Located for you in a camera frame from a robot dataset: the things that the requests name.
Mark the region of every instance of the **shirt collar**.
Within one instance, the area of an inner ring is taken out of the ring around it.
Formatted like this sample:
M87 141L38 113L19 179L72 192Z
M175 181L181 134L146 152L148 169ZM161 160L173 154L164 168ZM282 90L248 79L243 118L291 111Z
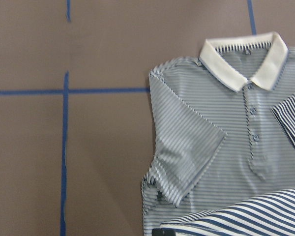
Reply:
M231 67L216 51L221 46L252 45L271 42L271 47L262 65L251 77L246 78ZM206 39L200 53L201 62L225 86L240 91L249 81L257 86L272 90L288 55L288 48L276 32L235 38Z

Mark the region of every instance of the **blue tape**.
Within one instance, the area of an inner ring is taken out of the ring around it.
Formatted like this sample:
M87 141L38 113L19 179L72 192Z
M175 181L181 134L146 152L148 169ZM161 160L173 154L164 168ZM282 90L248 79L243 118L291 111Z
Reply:
M60 206L60 236L65 236L65 200L67 198L67 167L66 144L68 132L69 106L69 72L66 72L63 83L63 117L62 117L62 159L61 159L61 206Z
M71 1L67 0L67 22L71 22Z
M149 88L83 88L70 89L69 93L86 94L86 93L127 93L127 92L150 92Z
M248 11L249 11L251 32L252 34L257 34L252 0L247 0L247 4L248 4Z
M0 96L7 95L53 95L62 94L62 89L48 89L48 90L2 90Z

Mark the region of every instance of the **black object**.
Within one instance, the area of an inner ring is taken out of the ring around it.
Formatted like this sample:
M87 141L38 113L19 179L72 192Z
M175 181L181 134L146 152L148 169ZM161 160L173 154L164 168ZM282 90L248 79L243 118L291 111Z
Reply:
M153 229L152 236L176 236L174 230Z

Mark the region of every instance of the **brown surface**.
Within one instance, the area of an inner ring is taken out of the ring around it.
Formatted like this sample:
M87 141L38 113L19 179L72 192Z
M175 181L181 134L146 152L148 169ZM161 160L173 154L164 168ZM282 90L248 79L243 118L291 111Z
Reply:
M295 46L295 0L254 0L257 32ZM205 38L251 33L244 0L0 1L0 89L146 87ZM0 96L0 236L59 235L62 96ZM69 96L68 236L142 235L153 158L147 93Z

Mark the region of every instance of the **striped fabric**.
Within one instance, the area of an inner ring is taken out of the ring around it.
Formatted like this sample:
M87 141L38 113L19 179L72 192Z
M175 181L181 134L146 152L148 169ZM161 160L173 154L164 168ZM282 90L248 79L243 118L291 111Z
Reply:
M249 82L273 45L220 57ZM295 187L295 147L271 111L295 94L295 48L272 90L247 83L236 92L201 60L174 59L149 74L156 148L142 181L145 236L190 212Z
M295 95L274 106L272 111L295 147Z
M214 213L161 224L176 236L295 236L295 188L250 198Z

